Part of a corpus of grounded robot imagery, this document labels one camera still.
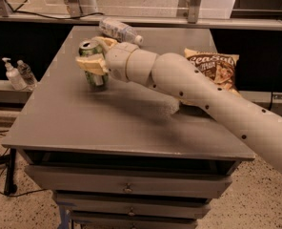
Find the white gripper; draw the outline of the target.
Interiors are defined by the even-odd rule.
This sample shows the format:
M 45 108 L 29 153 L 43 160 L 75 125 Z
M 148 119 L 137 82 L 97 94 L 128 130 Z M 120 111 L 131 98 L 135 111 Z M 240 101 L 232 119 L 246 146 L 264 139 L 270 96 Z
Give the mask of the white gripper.
M 110 76 L 114 79 L 128 82 L 126 74 L 127 62 L 131 54 L 138 50 L 139 47 L 128 42 L 117 44 L 115 39 L 103 36 L 95 36 L 93 40 L 102 47 L 103 52 L 106 52 L 105 59 L 102 54 L 88 57 L 77 56 L 75 58 L 77 65 L 82 70 L 97 75 L 104 75 L 109 70 Z

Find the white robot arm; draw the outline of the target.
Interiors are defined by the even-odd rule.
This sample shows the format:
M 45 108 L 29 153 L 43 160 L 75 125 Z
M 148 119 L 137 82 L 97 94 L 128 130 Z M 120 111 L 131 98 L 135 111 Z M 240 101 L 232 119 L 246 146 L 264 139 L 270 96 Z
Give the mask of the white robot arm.
M 82 70 L 107 73 L 116 80 L 194 104 L 282 174 L 282 116 L 217 87 L 180 54 L 159 55 L 128 42 L 110 47 L 101 37 L 94 40 L 103 51 L 77 56 L 75 61 Z

